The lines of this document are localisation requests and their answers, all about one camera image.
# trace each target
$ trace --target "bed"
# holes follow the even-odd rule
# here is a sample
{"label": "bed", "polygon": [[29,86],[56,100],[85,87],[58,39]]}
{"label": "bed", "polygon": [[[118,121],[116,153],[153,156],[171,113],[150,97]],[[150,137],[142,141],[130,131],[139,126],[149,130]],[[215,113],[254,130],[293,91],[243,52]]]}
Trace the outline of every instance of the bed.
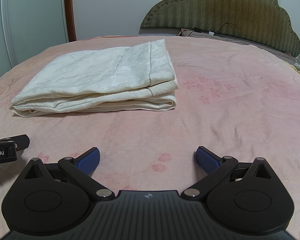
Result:
{"label": "bed", "polygon": [[29,148],[0,164],[0,237],[9,231],[2,200],[33,157],[55,163],[98,147],[92,177],[117,193],[179,192],[206,174],[196,165],[200,145],[241,162],[265,157],[294,204],[288,226],[300,239],[300,75],[255,46],[214,39],[165,37],[178,78],[174,110],[52,114],[29,118],[8,110],[13,97],[47,63],[77,50],[133,46],[162,37],[100,37],[51,47],[0,78],[0,138],[27,134]]}

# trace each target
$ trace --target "screw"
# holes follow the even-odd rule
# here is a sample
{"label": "screw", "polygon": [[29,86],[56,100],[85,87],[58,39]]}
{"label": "screw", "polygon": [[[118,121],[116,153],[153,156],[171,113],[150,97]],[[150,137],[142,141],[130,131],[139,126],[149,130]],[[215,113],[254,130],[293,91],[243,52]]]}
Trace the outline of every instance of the screw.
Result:
{"label": "screw", "polygon": [[103,189],[97,190],[96,194],[99,197],[109,197],[112,194],[112,191],[107,188],[103,188]]}
{"label": "screw", "polygon": [[183,193],[189,197],[196,197],[197,195],[200,194],[200,191],[197,190],[196,188],[188,188]]}

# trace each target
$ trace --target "green upholstered headboard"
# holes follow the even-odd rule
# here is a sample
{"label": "green upholstered headboard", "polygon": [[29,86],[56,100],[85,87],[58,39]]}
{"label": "green upholstered headboard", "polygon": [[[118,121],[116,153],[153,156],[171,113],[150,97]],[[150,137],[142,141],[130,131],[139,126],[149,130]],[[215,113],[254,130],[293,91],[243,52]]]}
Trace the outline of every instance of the green upholstered headboard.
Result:
{"label": "green upholstered headboard", "polygon": [[[163,0],[151,8],[141,28],[199,28],[215,32],[225,22],[235,24],[238,37],[256,41],[293,56],[300,40],[278,0]],[[237,36],[226,24],[219,33]]]}

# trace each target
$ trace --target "wooden door frame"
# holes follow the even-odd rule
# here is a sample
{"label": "wooden door frame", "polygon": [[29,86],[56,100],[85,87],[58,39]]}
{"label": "wooden door frame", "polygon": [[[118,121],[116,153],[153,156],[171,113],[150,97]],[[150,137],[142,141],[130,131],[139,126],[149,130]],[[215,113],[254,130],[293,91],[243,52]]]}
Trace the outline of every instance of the wooden door frame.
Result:
{"label": "wooden door frame", "polygon": [[64,5],[69,42],[76,41],[72,0],[64,0]]}

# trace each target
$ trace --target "blue gripper pad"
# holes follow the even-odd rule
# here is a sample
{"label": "blue gripper pad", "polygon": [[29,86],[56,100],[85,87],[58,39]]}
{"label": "blue gripper pad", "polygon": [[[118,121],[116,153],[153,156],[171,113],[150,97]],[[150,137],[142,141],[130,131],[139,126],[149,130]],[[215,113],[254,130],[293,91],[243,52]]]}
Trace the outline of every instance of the blue gripper pad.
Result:
{"label": "blue gripper pad", "polygon": [[203,146],[199,146],[195,155],[198,165],[207,173],[213,172],[218,168],[223,160],[213,152]]}
{"label": "blue gripper pad", "polygon": [[74,165],[84,174],[93,172],[100,162],[100,152],[97,147],[93,147],[78,158],[74,159]]}

